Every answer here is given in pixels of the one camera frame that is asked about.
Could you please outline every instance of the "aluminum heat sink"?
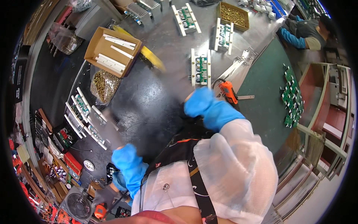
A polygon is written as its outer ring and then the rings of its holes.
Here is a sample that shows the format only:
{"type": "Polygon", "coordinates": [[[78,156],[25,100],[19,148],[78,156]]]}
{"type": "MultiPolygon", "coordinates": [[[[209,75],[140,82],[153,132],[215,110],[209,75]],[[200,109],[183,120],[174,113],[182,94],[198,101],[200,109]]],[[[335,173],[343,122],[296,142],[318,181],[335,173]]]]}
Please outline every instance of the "aluminum heat sink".
{"type": "Polygon", "coordinates": [[[154,0],[139,0],[138,4],[149,11],[154,19],[161,17],[160,4],[154,0]]]}
{"type": "Polygon", "coordinates": [[[127,5],[125,14],[129,14],[139,25],[150,25],[152,23],[149,12],[139,6],[137,3],[127,5]]]}

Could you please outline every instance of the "bag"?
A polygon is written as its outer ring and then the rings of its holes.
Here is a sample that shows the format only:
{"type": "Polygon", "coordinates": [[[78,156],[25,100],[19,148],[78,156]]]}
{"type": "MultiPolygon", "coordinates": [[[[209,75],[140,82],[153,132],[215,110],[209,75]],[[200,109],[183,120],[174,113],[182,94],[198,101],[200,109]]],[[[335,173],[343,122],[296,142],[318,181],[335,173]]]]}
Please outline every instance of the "bag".
{"type": "Polygon", "coordinates": [[[92,7],[92,0],[69,0],[73,13],[79,13],[92,7]]]}
{"type": "Polygon", "coordinates": [[[74,34],[73,30],[66,29],[61,24],[55,22],[48,31],[48,35],[51,43],[67,55],[72,54],[83,41],[82,38],[74,34]]]}
{"type": "Polygon", "coordinates": [[[92,77],[91,93],[97,97],[99,104],[108,105],[122,80],[122,78],[99,69],[92,77]]]}

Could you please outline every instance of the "dark hair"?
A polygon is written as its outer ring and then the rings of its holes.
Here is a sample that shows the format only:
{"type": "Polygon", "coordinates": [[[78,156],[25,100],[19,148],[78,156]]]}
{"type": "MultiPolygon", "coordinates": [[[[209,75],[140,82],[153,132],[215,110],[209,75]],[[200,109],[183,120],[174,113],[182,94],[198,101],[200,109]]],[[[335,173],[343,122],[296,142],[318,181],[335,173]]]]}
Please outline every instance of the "dark hair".
{"type": "Polygon", "coordinates": [[[323,23],[323,25],[326,27],[326,29],[330,32],[330,35],[332,37],[336,36],[336,32],[335,32],[335,29],[334,29],[333,22],[328,16],[321,15],[319,20],[323,23]]]}

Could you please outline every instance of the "orange power tool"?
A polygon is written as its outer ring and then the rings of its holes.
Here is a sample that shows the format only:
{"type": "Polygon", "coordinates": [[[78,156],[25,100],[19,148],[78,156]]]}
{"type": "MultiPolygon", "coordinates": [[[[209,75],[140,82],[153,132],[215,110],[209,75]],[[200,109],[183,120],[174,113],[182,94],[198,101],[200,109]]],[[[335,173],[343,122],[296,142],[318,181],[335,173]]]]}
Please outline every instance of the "orange power tool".
{"type": "Polygon", "coordinates": [[[234,92],[231,82],[226,81],[222,78],[218,79],[217,81],[222,81],[222,83],[219,84],[219,88],[221,89],[221,93],[225,94],[226,100],[231,104],[233,108],[235,108],[237,111],[240,111],[237,102],[237,95],[234,92]]]}

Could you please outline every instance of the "black cable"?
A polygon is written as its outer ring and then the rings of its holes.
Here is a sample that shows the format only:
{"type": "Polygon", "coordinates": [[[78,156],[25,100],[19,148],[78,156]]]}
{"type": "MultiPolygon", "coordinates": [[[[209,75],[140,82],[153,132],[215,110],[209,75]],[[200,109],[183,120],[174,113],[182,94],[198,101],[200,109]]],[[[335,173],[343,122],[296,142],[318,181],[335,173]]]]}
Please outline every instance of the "black cable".
{"type": "Polygon", "coordinates": [[[75,150],[78,150],[78,151],[88,151],[88,152],[92,152],[92,150],[84,150],[84,149],[76,149],[76,148],[73,148],[75,150]]]}
{"type": "Polygon", "coordinates": [[[215,82],[214,82],[214,84],[213,84],[213,88],[215,87],[215,84],[216,84],[217,81],[226,82],[225,79],[223,79],[223,78],[218,78],[217,80],[215,80],[215,82]]]}

